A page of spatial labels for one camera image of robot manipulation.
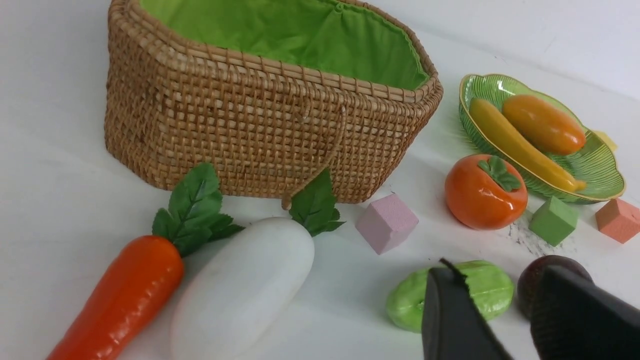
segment artificial leaf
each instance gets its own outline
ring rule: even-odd
[[[491,172],[491,167],[489,167],[489,163],[487,163],[486,160],[478,161],[478,166],[487,173]]]
[[[289,214],[307,229],[311,236],[337,229],[340,212],[335,209],[331,174],[324,169],[302,191],[291,199]]]
[[[186,257],[196,252],[203,244],[209,241],[211,237],[211,230],[206,227],[199,227],[198,229],[191,229],[180,233],[173,241],[173,245],[181,257]]]
[[[193,216],[194,209],[217,213],[222,207],[220,180],[213,165],[201,163],[193,167],[175,186],[169,198],[169,213],[174,218]]]
[[[339,228],[340,226],[342,226],[345,222],[346,221],[331,221],[331,222],[328,222],[326,227],[325,227],[325,229],[324,229],[324,231],[327,231],[327,232],[334,231],[337,228]]]
[[[515,176],[505,177],[502,180],[502,183],[508,184],[512,189],[519,189],[522,186],[520,184],[520,181]]]
[[[237,233],[233,218],[220,214],[222,193],[213,165],[201,163],[192,168],[173,189],[167,210],[156,214],[153,230],[163,234],[182,257],[198,250],[214,237]]]
[[[496,175],[507,172],[507,165],[504,164],[504,160],[496,155],[489,158],[489,166],[491,167],[491,171]]]
[[[171,238],[176,231],[178,224],[171,217],[169,211],[162,208],[159,209],[154,217],[154,223],[151,227],[151,233],[156,236],[162,236],[165,239]]]
[[[212,234],[209,237],[209,242],[230,238],[231,236],[241,232],[242,230],[244,230],[243,226],[237,224],[229,224],[225,227],[218,228],[212,231]]]
[[[338,209],[333,209],[333,214],[331,215],[331,221],[340,220],[340,211]]]
[[[209,229],[215,233],[216,229],[221,229],[230,225],[234,221],[234,218],[227,214],[217,214],[216,218],[209,223]]]

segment white radish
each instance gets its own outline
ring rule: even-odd
[[[314,260],[308,231],[267,218],[224,246],[188,285],[173,315],[173,360],[233,360],[289,305]]]

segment green fabric lining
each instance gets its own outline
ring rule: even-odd
[[[407,90],[429,75],[402,29],[338,0],[140,0],[185,38]]]

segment carrot leaves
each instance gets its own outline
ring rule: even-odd
[[[175,186],[168,209],[156,213],[152,233],[170,240],[184,258],[207,242],[232,236],[244,227],[221,214],[220,180],[210,163],[192,168]]]

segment pink foam cube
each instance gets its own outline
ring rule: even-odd
[[[598,230],[619,243],[640,233],[640,210],[621,199],[610,200],[596,213]]]
[[[382,255],[405,241],[416,225],[415,214],[392,194],[371,202],[356,222],[356,229]]]

